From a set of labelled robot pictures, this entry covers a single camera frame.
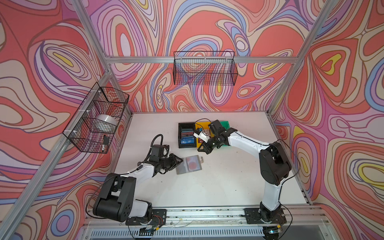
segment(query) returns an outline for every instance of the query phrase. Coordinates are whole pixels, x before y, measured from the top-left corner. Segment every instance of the white table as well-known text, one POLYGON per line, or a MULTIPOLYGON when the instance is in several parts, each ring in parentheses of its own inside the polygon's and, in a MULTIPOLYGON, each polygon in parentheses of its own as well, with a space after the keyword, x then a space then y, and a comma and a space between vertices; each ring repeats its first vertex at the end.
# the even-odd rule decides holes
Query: white table
MULTIPOLYGON (((157 174, 136 189, 137 199, 152 202, 154 207, 258 205, 264 195, 265 182, 258 158, 236 147, 214 149, 209 155, 196 148, 178 148, 178 123, 200 118, 229 121, 231 127, 263 142, 277 140, 264 112, 133 114, 115 173, 135 168, 147 155, 153 137, 161 133, 163 144, 170 146, 170 153, 181 158, 203 157, 202 170, 181 175, 177 175, 176 170, 157 174)), ((281 203, 306 204, 295 178, 284 184, 281 203)))

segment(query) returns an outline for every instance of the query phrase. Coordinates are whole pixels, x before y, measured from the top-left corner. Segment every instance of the wire basket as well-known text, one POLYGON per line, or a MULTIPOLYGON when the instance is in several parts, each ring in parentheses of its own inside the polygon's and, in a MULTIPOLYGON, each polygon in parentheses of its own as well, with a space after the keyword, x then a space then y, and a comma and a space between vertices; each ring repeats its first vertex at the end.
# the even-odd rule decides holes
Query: wire basket
POLYGON ((118 89, 99 86, 80 120, 63 134, 81 152, 107 153, 128 100, 129 95, 118 89), (102 114, 110 116, 110 121, 99 119, 102 114))
POLYGON ((237 79, 233 51, 175 51, 175 85, 232 85, 237 79))

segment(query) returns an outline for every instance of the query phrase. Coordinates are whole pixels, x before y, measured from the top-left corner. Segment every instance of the black storage bin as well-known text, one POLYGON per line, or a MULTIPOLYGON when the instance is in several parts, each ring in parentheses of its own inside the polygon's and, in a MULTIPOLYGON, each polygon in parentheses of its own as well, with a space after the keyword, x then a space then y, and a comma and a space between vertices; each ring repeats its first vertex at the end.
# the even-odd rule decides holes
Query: black storage bin
POLYGON ((197 139, 195 137, 195 143, 190 143, 190 144, 181 144, 181 131, 185 129, 192 129, 193 131, 196 130, 194 122, 180 122, 179 123, 179 148, 187 148, 187 147, 197 147, 197 139))

